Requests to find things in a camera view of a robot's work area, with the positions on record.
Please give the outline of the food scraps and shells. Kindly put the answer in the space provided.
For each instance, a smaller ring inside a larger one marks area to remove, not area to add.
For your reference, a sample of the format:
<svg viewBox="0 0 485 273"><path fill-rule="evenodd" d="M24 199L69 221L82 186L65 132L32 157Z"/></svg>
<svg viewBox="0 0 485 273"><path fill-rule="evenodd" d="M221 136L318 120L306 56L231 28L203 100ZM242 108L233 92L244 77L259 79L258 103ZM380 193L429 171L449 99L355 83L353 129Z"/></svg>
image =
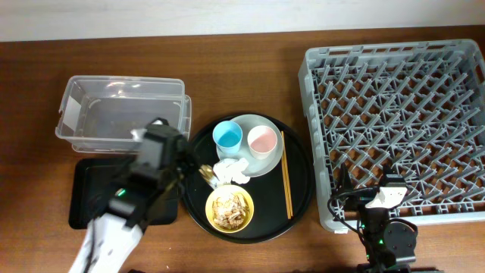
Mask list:
<svg viewBox="0 0 485 273"><path fill-rule="evenodd" d="M239 228L249 213L249 206L241 193L218 197L212 203L213 221L226 230Z"/></svg>

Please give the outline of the gold foil wrapper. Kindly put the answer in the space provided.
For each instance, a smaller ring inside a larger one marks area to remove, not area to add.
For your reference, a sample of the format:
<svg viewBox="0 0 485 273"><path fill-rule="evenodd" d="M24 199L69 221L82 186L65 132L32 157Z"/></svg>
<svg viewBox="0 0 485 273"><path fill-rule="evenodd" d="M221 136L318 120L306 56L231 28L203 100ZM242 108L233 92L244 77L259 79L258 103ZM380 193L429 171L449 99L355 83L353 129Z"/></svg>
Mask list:
<svg viewBox="0 0 485 273"><path fill-rule="evenodd" d="M219 180L210 165L201 165L199 168L199 173L213 190L217 188L217 183Z"/></svg>

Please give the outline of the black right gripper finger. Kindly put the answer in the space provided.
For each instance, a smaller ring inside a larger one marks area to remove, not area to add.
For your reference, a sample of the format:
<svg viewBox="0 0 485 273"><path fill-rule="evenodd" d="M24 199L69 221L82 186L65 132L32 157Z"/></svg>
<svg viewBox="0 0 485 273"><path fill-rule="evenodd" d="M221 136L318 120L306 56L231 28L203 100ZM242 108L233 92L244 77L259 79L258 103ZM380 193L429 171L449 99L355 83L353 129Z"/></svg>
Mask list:
<svg viewBox="0 0 485 273"><path fill-rule="evenodd" d="M382 187L404 187L405 179L397 174L389 165L383 166L383 175L381 176Z"/></svg>
<svg viewBox="0 0 485 273"><path fill-rule="evenodd" d="M337 189L339 192L347 192L352 189L352 181L349 171L344 163L340 165Z"/></svg>

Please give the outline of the yellow bowl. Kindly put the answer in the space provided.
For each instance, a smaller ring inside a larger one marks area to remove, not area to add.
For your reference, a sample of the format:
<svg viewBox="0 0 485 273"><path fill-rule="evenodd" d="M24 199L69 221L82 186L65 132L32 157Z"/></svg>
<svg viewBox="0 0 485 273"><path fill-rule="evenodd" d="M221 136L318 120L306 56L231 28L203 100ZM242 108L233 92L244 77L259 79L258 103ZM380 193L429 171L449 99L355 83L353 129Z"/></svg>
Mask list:
<svg viewBox="0 0 485 273"><path fill-rule="evenodd" d="M235 230L226 230L226 229L216 225L213 221L212 203L218 197L226 196L230 193L241 193L244 196L244 198L245 198L245 200L246 200L246 202L249 206L249 213L246 216L246 220L244 221L244 223L239 228L237 228ZM211 226L213 228L215 228L217 231L220 231L220 232L223 232L223 233L226 233L226 234L236 233L236 232L243 230L252 220L254 212L255 212L255 207L254 207L254 202L253 202L251 196L242 187L239 187L239 186L236 186L236 185L224 185L222 187L218 187L216 190L213 190L212 193L208 196L208 198L206 200L206 204L205 204L206 218L208 219Z"/></svg>

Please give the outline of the blue cup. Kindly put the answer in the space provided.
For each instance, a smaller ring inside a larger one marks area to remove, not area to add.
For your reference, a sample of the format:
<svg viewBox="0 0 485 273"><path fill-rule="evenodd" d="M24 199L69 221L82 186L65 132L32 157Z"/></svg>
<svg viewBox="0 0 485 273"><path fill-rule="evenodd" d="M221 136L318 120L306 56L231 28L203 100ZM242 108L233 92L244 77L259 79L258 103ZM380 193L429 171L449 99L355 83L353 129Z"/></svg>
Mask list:
<svg viewBox="0 0 485 273"><path fill-rule="evenodd" d="M234 121L222 121L213 129L212 138L222 153L236 154L242 143L243 130Z"/></svg>

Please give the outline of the white tissue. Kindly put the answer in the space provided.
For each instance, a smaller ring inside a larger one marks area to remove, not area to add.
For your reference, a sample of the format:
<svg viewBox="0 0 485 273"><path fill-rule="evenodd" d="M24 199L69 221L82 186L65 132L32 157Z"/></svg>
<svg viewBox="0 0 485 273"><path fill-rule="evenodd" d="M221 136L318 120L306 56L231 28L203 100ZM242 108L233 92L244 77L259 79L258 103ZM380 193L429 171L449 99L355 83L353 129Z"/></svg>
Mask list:
<svg viewBox="0 0 485 273"><path fill-rule="evenodd" d="M250 177L243 174L244 170L249 166L249 162L245 158L234 159L226 158L214 165L212 168L217 180L213 182L215 187L231 184L247 184Z"/></svg>

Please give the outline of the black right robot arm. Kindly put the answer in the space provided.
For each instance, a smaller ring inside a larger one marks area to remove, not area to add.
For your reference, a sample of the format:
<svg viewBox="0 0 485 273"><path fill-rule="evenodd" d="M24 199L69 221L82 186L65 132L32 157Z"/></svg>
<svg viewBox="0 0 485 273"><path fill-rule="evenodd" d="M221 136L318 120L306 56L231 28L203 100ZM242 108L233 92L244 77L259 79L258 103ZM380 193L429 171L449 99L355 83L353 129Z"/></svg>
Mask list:
<svg viewBox="0 0 485 273"><path fill-rule="evenodd" d="M355 227L332 213L337 221L357 233L365 247L367 262L358 265L356 271L410 272L409 265L416 261L418 228L410 221L390 217L390 210L402 203L407 192L405 178L386 165L378 184L355 189L342 164L336 188L327 204L339 200L344 209L358 213Z"/></svg>

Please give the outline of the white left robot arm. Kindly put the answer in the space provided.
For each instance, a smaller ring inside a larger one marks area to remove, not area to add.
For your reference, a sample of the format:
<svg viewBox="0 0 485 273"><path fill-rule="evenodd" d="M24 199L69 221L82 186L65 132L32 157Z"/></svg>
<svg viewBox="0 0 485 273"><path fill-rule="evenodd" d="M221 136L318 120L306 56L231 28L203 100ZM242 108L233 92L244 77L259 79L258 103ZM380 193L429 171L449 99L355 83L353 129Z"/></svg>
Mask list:
<svg viewBox="0 0 485 273"><path fill-rule="evenodd" d="M183 180L199 167L185 136L164 118L143 128L136 148L136 156L94 199L72 272L119 271L147 227L178 197Z"/></svg>

